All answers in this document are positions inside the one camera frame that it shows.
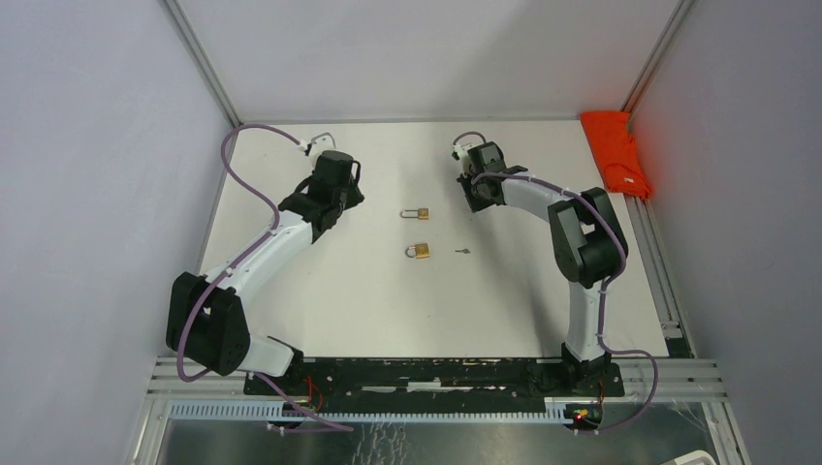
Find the brass padlock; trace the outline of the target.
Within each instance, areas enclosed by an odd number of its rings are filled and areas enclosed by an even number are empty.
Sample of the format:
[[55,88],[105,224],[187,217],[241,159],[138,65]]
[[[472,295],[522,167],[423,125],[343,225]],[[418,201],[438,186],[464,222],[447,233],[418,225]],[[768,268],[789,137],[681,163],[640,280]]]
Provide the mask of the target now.
[[414,208],[414,209],[402,209],[399,212],[399,216],[402,219],[415,219],[421,221],[427,221],[430,218],[429,209],[426,207]]
[[425,242],[410,245],[405,249],[404,254],[410,259],[427,259],[430,257],[429,245]]

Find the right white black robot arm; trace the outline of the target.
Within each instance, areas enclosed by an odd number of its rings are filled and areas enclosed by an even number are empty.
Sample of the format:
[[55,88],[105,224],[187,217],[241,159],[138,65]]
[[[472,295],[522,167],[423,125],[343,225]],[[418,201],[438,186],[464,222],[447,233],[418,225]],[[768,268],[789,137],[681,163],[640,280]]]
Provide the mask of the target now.
[[508,166],[501,148],[490,141],[456,142],[452,156],[461,165],[458,184],[472,211],[510,206],[548,223],[554,260],[569,285],[570,320],[558,368],[535,383],[555,382],[573,395],[588,393],[611,363],[602,342],[607,290],[628,256],[609,194],[602,188],[572,192],[524,167]]

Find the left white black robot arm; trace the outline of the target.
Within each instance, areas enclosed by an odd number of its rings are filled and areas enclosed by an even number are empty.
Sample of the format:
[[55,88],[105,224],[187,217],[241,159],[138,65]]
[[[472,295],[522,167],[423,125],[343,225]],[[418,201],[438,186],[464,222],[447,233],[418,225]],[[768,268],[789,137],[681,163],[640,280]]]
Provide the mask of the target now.
[[278,206],[245,248],[203,275],[181,273],[173,282],[165,341],[182,357],[227,376],[262,372],[281,394],[297,392],[303,367],[298,349],[251,332],[245,307],[297,254],[333,228],[343,212],[364,201],[361,164],[334,149],[322,151],[312,173]]

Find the orange folded cloth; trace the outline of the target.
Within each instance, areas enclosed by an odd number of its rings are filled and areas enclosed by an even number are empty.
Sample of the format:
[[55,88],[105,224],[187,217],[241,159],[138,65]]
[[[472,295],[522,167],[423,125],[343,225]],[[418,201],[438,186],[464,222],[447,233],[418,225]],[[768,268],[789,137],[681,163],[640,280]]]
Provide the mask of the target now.
[[605,189],[648,201],[653,190],[640,164],[639,150],[628,124],[631,113],[585,111],[580,121]]

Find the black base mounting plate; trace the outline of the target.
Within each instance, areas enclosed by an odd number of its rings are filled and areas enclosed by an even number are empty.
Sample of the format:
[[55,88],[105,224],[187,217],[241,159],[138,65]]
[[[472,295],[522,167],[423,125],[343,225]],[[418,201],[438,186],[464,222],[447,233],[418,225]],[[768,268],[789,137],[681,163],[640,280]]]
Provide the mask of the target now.
[[558,357],[314,357],[293,362],[270,384],[253,377],[243,391],[303,398],[322,414],[540,413],[547,398],[622,397],[610,359],[578,364]]

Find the aluminium frame rails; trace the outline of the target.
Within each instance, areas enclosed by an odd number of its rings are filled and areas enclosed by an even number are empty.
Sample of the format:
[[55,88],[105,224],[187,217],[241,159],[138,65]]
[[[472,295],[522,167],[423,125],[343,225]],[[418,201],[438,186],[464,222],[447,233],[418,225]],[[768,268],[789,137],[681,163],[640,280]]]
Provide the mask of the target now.
[[631,196],[625,198],[625,203],[669,354],[657,360],[659,381],[654,400],[726,402],[728,394],[716,362],[699,358],[693,346],[686,312],[676,295],[648,203]]

